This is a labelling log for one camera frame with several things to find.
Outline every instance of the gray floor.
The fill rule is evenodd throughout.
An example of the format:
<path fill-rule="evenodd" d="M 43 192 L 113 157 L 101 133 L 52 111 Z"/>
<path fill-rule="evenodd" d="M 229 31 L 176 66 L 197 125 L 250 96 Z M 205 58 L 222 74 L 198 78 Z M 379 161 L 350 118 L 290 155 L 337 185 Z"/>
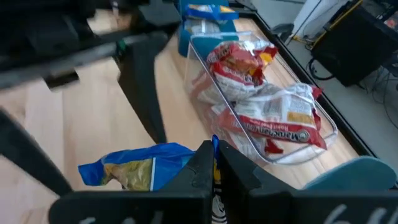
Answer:
<path fill-rule="evenodd" d="M 252 1 L 259 14 L 271 26 L 292 22 L 302 7 L 300 4 L 273 0 Z M 293 41 L 288 45 L 288 48 L 302 66 L 306 67 L 311 55 L 304 45 Z M 319 63 L 315 62 L 314 64 L 318 76 L 327 77 L 330 75 Z M 375 77 L 376 72 L 370 74 L 362 83 L 362 86 L 370 90 Z M 317 81 L 317 84 L 324 89 L 327 97 L 377 157 L 398 171 L 398 129 L 392 125 L 383 105 L 375 102 L 375 99 L 382 101 L 386 82 L 377 86 L 373 96 L 372 93 L 367 93 L 366 90 L 358 86 L 345 87 L 335 78 L 328 81 Z M 397 81 L 389 82 L 386 91 L 386 105 L 390 116 L 398 124 L 398 100 L 394 100 L 398 96 L 397 84 Z"/>

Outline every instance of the wooden surface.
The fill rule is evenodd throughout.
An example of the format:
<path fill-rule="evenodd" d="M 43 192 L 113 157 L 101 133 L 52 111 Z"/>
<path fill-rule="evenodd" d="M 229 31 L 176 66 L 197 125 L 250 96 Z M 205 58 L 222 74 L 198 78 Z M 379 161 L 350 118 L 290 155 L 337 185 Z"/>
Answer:
<path fill-rule="evenodd" d="M 91 23 L 94 30 L 111 30 L 107 12 L 99 12 Z M 238 30 L 258 32 L 252 21 L 236 21 Z M 157 91 L 167 137 L 190 149 L 209 139 L 183 89 L 185 59 L 177 53 L 173 38 L 155 61 Z M 293 80 L 278 63 L 266 76 L 281 85 Z M 83 184 L 77 165 L 98 160 L 122 149 L 153 145 L 118 83 L 112 60 L 79 68 L 80 83 L 50 91 L 43 81 L 0 92 L 0 105 L 35 138 L 70 181 L 75 190 L 120 190 L 111 182 L 104 187 Z M 267 171 L 301 188 L 308 181 L 342 162 L 358 156 L 339 134 L 334 145 L 318 159 L 299 166 L 268 165 Z M 0 223 L 46 223 L 47 209 L 57 198 L 45 187 L 0 158 Z"/>

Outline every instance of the yellow cable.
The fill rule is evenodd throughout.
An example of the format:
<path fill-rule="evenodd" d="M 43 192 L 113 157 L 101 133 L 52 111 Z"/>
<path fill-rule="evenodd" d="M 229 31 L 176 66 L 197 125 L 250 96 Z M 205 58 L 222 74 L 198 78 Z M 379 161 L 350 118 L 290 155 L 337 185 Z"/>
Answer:
<path fill-rule="evenodd" d="M 340 16 L 331 26 L 330 29 L 334 28 L 337 23 L 339 23 L 342 19 L 344 19 L 350 12 L 352 12 L 354 9 L 356 9 L 361 3 L 363 2 L 363 0 L 359 0 L 353 7 L 351 7 L 351 9 L 349 9 L 348 11 L 346 11 L 346 13 L 344 13 L 342 16 Z M 316 46 L 316 44 L 323 38 L 323 36 L 325 36 L 325 34 L 327 33 L 327 31 L 325 31 L 321 36 L 318 37 L 318 39 L 313 43 L 311 50 L 314 48 L 314 46 Z"/>

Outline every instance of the clear plastic bin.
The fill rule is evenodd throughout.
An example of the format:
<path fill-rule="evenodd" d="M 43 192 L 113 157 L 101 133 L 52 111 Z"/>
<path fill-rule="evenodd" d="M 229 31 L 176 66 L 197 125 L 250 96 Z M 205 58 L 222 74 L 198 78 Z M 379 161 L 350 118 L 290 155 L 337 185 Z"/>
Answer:
<path fill-rule="evenodd" d="M 258 139 L 242 126 L 242 122 L 236 116 L 236 113 L 228 101 L 226 95 L 220 89 L 216 79 L 210 74 L 208 65 L 206 64 L 205 56 L 220 40 L 259 40 L 260 37 L 254 35 L 252 32 L 233 32 L 233 33 L 216 33 L 216 34 L 196 34 L 190 39 L 188 48 L 188 59 L 185 68 L 185 89 L 191 96 L 191 102 L 196 109 L 202 123 L 204 124 L 209 135 L 217 134 L 220 139 L 228 141 L 232 146 L 235 146 L 243 154 L 248 156 L 259 165 L 271 164 L 285 164 L 296 165 L 301 164 L 311 159 L 316 158 L 323 152 L 324 149 L 317 146 L 310 146 L 308 144 L 299 144 L 285 141 L 275 141 L 280 148 L 284 150 L 283 154 L 267 154 L 261 151 L 258 147 Z M 298 78 L 291 71 L 289 66 L 284 62 L 283 58 L 277 54 L 274 61 L 264 70 L 264 76 L 269 83 L 273 83 L 280 87 L 291 85 L 299 82 Z M 210 80 L 218 97 L 222 99 L 222 105 L 218 107 L 227 107 L 234 114 L 236 122 L 239 124 L 241 131 L 230 132 L 223 129 L 217 122 L 217 106 L 214 104 L 204 103 L 194 97 L 194 91 L 197 89 L 196 83 L 200 79 L 207 78 Z M 326 145 L 329 147 L 333 144 L 338 134 L 338 129 L 333 120 L 328 116 L 325 110 L 317 103 L 317 110 L 321 116 L 321 136 L 324 138 Z"/>

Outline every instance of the wooden table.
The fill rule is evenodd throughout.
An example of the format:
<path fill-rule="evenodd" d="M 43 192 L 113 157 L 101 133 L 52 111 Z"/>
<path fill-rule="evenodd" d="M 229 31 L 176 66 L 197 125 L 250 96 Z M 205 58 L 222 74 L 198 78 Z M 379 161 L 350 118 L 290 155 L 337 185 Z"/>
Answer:
<path fill-rule="evenodd" d="M 91 25 L 94 30 L 111 30 L 114 21 L 107 12 L 99 12 Z M 237 30 L 253 30 L 247 19 L 235 22 Z M 155 61 L 157 92 L 167 138 L 190 149 L 197 149 L 209 135 L 204 130 L 183 89 L 185 59 L 177 52 L 173 38 Z M 102 60 L 78 69 L 80 84 L 51 92 L 43 81 L 2 91 L 0 105 L 5 107 L 35 138 L 75 190 L 120 190 L 112 181 L 104 187 L 85 186 L 77 170 L 79 164 L 98 160 L 122 149 L 153 145 L 118 83 L 118 68 L 111 60 Z M 266 76 L 277 85 L 294 80 L 275 60 Z M 265 170 L 300 189 L 308 181 L 357 153 L 341 134 L 319 158 L 299 166 L 268 165 Z M 47 210 L 57 198 L 19 168 L 0 159 L 1 223 L 46 223 Z"/>

